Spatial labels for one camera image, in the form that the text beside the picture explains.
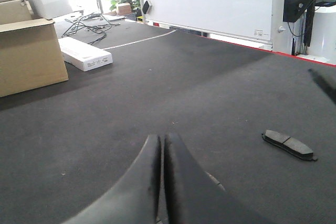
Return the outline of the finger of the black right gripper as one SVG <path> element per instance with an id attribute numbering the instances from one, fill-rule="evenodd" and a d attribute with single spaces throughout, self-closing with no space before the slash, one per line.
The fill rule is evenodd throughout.
<path id="1" fill-rule="evenodd" d="M 314 83 L 335 103 L 335 81 L 315 69 L 308 69 L 308 72 Z"/>

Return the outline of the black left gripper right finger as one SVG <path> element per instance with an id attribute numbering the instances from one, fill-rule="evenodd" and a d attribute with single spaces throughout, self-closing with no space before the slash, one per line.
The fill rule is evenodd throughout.
<path id="1" fill-rule="evenodd" d="M 164 191 L 169 223 L 270 223 L 223 190 L 178 134 L 164 137 Z"/>

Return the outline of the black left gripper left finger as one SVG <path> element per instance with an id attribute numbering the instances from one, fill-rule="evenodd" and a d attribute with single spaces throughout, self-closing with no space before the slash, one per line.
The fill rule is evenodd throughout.
<path id="1" fill-rule="evenodd" d="M 156 223 L 161 139 L 148 135 L 132 165 L 99 199 L 65 223 Z"/>

